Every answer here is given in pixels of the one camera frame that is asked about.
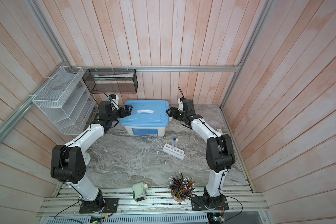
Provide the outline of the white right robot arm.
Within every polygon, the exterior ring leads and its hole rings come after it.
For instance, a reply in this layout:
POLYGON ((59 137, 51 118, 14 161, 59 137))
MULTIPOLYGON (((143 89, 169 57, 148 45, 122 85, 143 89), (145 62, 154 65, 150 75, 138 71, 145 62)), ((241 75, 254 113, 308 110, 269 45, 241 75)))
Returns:
POLYGON ((228 170, 235 163, 231 136, 221 134, 209 126, 201 115, 196 114, 194 101, 184 97, 178 100, 178 107, 166 111, 167 115, 195 131, 206 142, 206 161, 210 175, 202 196, 191 196, 194 211, 229 209, 222 187, 228 170))

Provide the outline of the blue capped test tube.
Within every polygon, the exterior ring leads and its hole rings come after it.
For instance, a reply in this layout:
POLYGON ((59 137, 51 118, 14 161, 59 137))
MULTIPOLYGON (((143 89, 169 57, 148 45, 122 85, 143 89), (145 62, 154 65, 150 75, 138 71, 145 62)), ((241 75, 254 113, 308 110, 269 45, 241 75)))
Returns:
POLYGON ((176 138, 173 138, 172 148, 175 149, 176 147, 176 138))

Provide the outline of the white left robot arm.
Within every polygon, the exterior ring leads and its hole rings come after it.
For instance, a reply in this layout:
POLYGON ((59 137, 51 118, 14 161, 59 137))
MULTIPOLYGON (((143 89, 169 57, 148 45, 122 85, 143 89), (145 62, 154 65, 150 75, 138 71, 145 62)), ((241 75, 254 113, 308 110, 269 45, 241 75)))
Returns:
POLYGON ((61 183, 71 186, 80 196, 82 205, 94 213, 104 210, 102 191, 92 184, 86 175, 86 150, 100 137, 113 128, 120 118, 129 117, 133 106, 118 107, 114 100, 102 101, 98 112, 88 128, 65 145, 52 150, 50 175, 61 183))

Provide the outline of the white plastic storage bin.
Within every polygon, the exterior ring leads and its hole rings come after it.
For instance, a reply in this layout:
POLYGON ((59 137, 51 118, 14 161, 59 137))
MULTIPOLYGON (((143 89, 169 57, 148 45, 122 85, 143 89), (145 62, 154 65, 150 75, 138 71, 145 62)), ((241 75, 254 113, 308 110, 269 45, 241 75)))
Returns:
POLYGON ((162 137, 165 135, 166 127, 133 127, 124 126, 131 136, 153 136, 162 137))

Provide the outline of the blue plastic bin lid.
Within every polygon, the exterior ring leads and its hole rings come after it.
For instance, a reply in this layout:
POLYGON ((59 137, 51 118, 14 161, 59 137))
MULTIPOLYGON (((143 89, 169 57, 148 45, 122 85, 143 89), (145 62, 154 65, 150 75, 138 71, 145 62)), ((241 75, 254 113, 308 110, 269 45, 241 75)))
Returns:
POLYGON ((131 115, 121 118, 119 123, 126 127, 166 127, 169 124, 169 102, 165 100, 128 100, 131 115))

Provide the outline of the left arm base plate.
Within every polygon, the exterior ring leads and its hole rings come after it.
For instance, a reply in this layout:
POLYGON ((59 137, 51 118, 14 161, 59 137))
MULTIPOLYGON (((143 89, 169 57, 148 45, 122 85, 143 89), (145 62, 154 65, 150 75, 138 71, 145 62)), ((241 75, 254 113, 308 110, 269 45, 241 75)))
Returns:
POLYGON ((96 201, 84 201, 82 200, 79 214, 89 213, 116 213, 119 204, 118 198, 103 198, 96 201))

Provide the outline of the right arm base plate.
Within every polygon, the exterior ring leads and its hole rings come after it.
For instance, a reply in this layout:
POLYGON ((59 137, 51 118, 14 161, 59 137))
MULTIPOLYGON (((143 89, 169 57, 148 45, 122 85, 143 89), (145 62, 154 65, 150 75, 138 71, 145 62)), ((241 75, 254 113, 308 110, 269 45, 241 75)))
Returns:
POLYGON ((209 195, 192 196, 190 200, 193 211, 229 210, 227 199, 223 195, 218 197, 210 197, 209 195))

